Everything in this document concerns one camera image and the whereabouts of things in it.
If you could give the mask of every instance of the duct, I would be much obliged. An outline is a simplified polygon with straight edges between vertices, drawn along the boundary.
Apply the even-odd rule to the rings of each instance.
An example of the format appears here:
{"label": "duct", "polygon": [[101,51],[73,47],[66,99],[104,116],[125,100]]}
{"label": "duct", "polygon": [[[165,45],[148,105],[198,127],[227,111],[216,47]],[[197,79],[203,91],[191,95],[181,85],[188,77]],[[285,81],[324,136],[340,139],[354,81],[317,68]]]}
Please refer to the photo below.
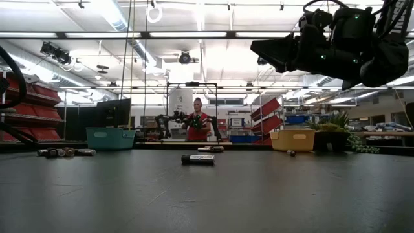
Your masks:
{"label": "duct", "polygon": [[[0,40],[0,45],[15,59],[19,64],[23,73],[33,73],[40,77],[40,79],[47,83],[53,83],[56,86],[95,86],[94,83],[88,82],[75,74],[65,72],[57,65],[54,65],[48,61],[42,61],[35,55],[23,51],[17,46],[3,40]],[[89,90],[95,95],[102,95],[102,98],[116,100],[118,96],[107,90]]]}
{"label": "duct", "polygon": [[[132,28],[128,28],[128,19],[122,13],[121,6],[117,0],[94,0],[93,5],[117,32],[133,31]],[[150,55],[139,40],[129,39],[127,42],[142,59],[145,59],[146,66],[162,67],[162,64],[160,62],[157,63],[155,57]]]}

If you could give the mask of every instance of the table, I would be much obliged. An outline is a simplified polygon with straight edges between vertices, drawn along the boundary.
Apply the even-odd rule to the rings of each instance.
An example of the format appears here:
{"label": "table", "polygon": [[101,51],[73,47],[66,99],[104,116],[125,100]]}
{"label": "table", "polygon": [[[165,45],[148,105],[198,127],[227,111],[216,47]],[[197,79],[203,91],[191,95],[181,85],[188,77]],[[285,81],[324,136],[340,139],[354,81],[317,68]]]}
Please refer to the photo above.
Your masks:
{"label": "table", "polygon": [[414,157],[129,150],[0,155],[0,232],[411,232]]}

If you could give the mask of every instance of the plastic bin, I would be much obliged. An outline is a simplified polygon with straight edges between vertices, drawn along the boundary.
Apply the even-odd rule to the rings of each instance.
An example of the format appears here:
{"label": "plastic bin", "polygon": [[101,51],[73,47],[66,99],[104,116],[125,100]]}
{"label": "plastic bin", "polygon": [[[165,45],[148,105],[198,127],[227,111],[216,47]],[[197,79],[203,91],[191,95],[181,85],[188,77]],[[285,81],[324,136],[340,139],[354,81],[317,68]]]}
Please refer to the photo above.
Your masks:
{"label": "plastic bin", "polygon": [[281,130],[271,132],[272,147],[279,151],[312,151],[315,130]]}
{"label": "plastic bin", "polygon": [[86,128],[88,147],[95,150],[131,149],[135,130],[118,128]]}

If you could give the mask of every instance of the security camera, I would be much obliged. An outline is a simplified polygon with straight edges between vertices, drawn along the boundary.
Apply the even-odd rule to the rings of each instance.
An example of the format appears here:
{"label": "security camera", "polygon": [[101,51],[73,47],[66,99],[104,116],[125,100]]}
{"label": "security camera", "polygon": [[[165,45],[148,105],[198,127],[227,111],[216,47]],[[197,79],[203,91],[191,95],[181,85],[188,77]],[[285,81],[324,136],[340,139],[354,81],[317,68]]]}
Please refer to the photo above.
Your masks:
{"label": "security camera", "polygon": [[181,64],[189,64],[191,62],[190,54],[186,51],[181,52],[181,56],[179,58],[179,62]]}

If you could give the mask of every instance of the person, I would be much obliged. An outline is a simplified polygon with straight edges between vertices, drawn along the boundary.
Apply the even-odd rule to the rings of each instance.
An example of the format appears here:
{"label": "person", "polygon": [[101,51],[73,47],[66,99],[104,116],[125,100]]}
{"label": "person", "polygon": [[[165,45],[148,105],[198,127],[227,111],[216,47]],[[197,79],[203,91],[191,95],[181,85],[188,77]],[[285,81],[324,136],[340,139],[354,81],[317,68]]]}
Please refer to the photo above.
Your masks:
{"label": "person", "polygon": [[194,113],[188,115],[188,118],[196,117],[197,115],[199,115],[200,116],[200,121],[203,122],[202,123],[202,128],[197,129],[193,126],[189,127],[189,125],[187,125],[185,123],[182,125],[182,128],[183,129],[188,129],[187,130],[187,141],[190,141],[190,142],[191,141],[193,141],[193,142],[206,142],[207,141],[207,134],[211,130],[211,125],[207,121],[208,115],[201,111],[202,103],[201,103],[200,98],[196,98],[194,100],[193,104],[194,104]]}

